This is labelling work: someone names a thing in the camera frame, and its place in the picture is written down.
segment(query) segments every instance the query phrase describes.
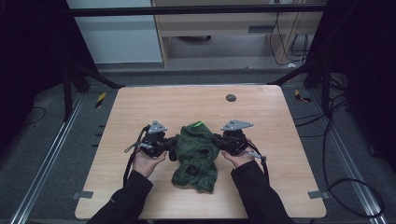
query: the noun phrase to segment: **black sleeve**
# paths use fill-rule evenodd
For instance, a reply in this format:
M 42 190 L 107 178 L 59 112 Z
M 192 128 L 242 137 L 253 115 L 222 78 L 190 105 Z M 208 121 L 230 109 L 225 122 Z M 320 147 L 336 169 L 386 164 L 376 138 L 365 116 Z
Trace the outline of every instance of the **black sleeve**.
M 143 210 L 152 183 L 132 170 L 123 189 L 117 190 L 87 223 L 133 223 Z
M 247 162 L 233 170 L 231 175 L 250 224 L 294 223 L 257 162 Z

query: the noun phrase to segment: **crumpled green fabric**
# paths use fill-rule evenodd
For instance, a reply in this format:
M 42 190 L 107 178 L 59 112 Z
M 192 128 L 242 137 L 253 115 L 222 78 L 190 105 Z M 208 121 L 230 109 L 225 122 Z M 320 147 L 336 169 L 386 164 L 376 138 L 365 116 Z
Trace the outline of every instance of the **crumpled green fabric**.
M 219 148 L 211 141 L 211 135 L 201 121 L 181 128 L 175 145 L 180 166 L 172 177 L 174 185 L 191 185 L 199 191 L 213 192 L 218 179 L 214 161 Z

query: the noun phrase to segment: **light wood tabletop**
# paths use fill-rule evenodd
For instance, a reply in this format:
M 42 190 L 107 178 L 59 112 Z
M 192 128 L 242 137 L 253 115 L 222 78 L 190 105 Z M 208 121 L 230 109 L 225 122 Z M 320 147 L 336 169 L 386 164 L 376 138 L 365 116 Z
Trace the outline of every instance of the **light wood tabletop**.
M 233 94 L 236 101 L 228 102 Z M 202 121 L 212 133 L 231 119 L 252 122 L 243 129 L 247 138 L 267 157 L 272 188 L 279 194 L 290 217 L 324 217 L 323 201 L 310 199 L 318 190 L 282 90 L 278 86 L 161 86 L 119 90 L 103 137 L 97 149 L 76 217 L 92 217 L 111 195 L 122 188 L 122 177 L 133 144 L 143 127 L 158 120 L 167 127 L 165 137 L 175 136 L 182 126 Z M 148 178 L 154 187 L 146 199 L 142 219 L 246 218 L 238 191 L 231 178 L 232 164 L 221 154 L 215 160 L 218 180 L 213 193 L 197 192 L 172 184 L 178 161 L 161 162 Z

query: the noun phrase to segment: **hand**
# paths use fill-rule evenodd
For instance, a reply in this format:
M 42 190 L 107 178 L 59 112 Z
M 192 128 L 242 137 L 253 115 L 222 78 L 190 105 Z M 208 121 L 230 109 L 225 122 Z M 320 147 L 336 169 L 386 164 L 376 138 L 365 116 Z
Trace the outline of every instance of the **hand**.
M 147 178 L 152 174 L 158 163 L 165 160 L 165 156 L 166 151 L 164 151 L 163 154 L 157 158 L 151 158 L 150 156 L 146 155 L 146 153 L 138 151 L 134 156 L 132 169 Z
M 244 152 L 242 152 L 238 156 L 232 156 L 225 150 L 221 151 L 221 154 L 227 161 L 230 161 L 233 164 L 233 167 L 238 168 L 240 165 L 243 165 L 249 161 L 254 161 L 254 157 L 248 154 L 248 151 L 252 151 L 250 148 L 247 148 Z

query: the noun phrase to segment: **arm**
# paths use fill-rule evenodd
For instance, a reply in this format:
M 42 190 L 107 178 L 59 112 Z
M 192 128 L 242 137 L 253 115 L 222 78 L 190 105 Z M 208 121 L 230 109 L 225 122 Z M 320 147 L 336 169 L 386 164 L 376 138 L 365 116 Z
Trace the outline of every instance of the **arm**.
M 225 151 L 221 153 L 235 167 L 231 175 L 247 211 L 250 224 L 294 223 L 253 157 L 247 153 L 239 157 L 233 157 Z
M 152 188 L 148 177 L 155 166 L 165 160 L 166 152 L 158 158 L 151 158 L 143 152 L 137 152 L 133 161 L 133 170 L 123 189 L 117 190 L 87 223 L 132 223 L 143 210 L 145 200 Z

